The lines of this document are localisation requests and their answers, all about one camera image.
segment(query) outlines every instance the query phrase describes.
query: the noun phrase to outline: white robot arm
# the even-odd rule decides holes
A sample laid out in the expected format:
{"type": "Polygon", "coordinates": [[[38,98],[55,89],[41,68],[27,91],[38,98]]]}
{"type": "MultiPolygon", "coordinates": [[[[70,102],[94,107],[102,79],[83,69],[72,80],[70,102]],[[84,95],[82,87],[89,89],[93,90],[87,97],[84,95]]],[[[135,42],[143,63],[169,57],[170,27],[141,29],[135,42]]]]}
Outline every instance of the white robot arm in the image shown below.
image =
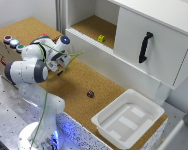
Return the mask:
{"type": "MultiPolygon", "coordinates": [[[[47,79],[48,68],[53,72],[57,72],[57,63],[61,64],[62,67],[66,67],[70,61],[70,56],[66,55],[69,43],[70,40],[66,36],[61,36],[56,44],[48,36],[42,36],[22,50],[23,61],[7,63],[5,76],[13,84],[19,86],[19,94],[24,100],[44,108],[46,91],[36,83],[42,83],[47,79]],[[44,52],[47,66],[38,46],[39,43],[42,43],[40,46],[44,52]]],[[[63,99],[50,93],[47,94],[45,113],[33,145],[35,150],[48,150],[49,147],[52,150],[60,149],[58,139],[53,139],[56,142],[51,144],[49,139],[57,131],[56,114],[62,113],[64,108],[65,102],[63,99]]],[[[32,132],[29,140],[33,140],[36,131],[37,128],[32,132]]]]}

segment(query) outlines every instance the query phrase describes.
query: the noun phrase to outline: brown table surface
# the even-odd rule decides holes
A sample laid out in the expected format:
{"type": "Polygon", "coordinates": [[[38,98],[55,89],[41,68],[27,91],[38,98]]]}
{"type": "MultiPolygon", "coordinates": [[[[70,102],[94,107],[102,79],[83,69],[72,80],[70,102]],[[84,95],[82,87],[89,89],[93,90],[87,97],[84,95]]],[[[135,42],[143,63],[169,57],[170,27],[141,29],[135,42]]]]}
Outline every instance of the brown table surface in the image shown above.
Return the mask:
{"type": "MultiPolygon", "coordinates": [[[[30,17],[1,28],[0,41],[3,42],[4,36],[11,35],[18,39],[21,44],[28,45],[42,33],[48,34],[52,39],[57,39],[62,35],[37,19],[30,17]]],[[[39,85],[46,89],[46,82],[39,85]]],[[[80,61],[74,60],[61,76],[49,71],[49,92],[65,100],[66,108],[64,111],[66,113],[113,149],[117,149],[98,133],[96,126],[91,123],[91,118],[125,92],[125,89],[80,61]],[[95,97],[92,99],[87,97],[89,90],[95,92],[95,97]]],[[[131,150],[139,150],[166,119],[167,115],[164,114],[131,150]]]]}

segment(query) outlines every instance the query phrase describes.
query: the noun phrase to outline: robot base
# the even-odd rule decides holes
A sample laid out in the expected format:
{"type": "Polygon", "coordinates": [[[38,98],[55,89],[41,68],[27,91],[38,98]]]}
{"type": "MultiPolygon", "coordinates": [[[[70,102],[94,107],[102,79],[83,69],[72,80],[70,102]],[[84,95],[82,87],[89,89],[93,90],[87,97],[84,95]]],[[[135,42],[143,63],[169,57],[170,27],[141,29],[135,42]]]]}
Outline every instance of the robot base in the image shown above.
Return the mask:
{"type": "MultiPolygon", "coordinates": [[[[34,122],[26,126],[19,134],[18,138],[18,150],[30,150],[32,141],[29,141],[29,137],[31,136],[34,129],[37,127],[38,122],[34,122]]],[[[60,145],[63,144],[63,138],[59,138],[60,145]]],[[[37,146],[36,148],[32,146],[31,150],[43,150],[42,146],[37,146]]]]}

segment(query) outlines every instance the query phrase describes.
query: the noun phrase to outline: yellow object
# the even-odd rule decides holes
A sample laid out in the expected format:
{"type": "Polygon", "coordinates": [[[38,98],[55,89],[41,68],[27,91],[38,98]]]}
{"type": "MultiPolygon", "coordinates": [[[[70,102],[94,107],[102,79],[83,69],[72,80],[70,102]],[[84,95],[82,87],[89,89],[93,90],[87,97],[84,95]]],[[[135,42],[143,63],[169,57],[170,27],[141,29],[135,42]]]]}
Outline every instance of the yellow object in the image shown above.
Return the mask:
{"type": "Polygon", "coordinates": [[[104,36],[103,36],[103,35],[100,35],[100,36],[98,37],[98,41],[99,41],[99,42],[104,42],[104,36]]]}

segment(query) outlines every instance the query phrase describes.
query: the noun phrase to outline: black handle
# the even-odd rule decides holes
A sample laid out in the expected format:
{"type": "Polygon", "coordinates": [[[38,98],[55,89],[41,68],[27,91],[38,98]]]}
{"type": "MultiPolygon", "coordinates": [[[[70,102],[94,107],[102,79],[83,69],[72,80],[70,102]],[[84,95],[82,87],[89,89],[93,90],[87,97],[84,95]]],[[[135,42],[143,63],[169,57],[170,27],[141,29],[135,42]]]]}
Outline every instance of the black handle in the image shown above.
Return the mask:
{"type": "Polygon", "coordinates": [[[147,57],[145,56],[145,52],[146,52],[146,48],[147,48],[147,44],[148,44],[148,39],[150,39],[151,37],[153,37],[153,34],[150,32],[147,32],[147,34],[143,40],[141,52],[140,52],[140,56],[139,56],[140,64],[147,60],[147,57]]]}

